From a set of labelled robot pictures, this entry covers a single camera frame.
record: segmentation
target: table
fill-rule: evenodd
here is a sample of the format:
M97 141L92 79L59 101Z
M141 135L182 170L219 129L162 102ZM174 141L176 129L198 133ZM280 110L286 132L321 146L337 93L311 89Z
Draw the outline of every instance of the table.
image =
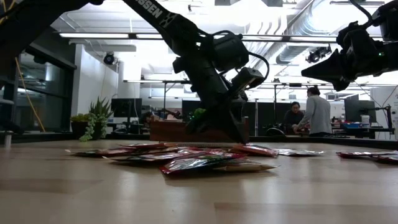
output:
M326 153L313 158L253 157L280 167L191 179L168 179L157 169L65 153L132 143L137 142L38 142L0 149L1 223L398 223L398 167L335 155L364 148L267 144Z

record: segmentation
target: ceiling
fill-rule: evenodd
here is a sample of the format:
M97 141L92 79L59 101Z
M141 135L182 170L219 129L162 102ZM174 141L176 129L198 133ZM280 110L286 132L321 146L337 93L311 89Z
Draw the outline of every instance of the ceiling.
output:
M230 6L220 6L218 0L173 0L159 1L166 9L179 13L193 21L200 29L214 33L219 30L230 30L242 34L290 34L290 35L336 35L349 22L366 21L366 17L356 8L346 4L332 4L330 0L314 0L306 10L310 0L285 0L283 7L268 7L261 0L240 0ZM378 6L367 6L373 13ZM64 13L52 27L59 32L153 32L157 31L143 20L122 0L106 0L100 6L86 5L77 11ZM380 35L378 28L370 28L371 35ZM167 45L158 40L71 40L82 43L89 52L104 55L114 49L115 55L131 54L140 58L144 76L163 75L164 80L180 78L173 73L172 62L175 55ZM245 42L246 48L265 56L270 64L270 75L267 82L279 78L282 82L321 83L301 77L300 71L310 66L305 61L309 50L319 47L316 44L291 46L280 43ZM288 63L280 64L278 56L294 47L300 49L292 53ZM263 74L266 67L258 60L251 58L247 64L256 67ZM395 80L394 75L386 75ZM381 82L386 79L372 77L359 78L358 83Z

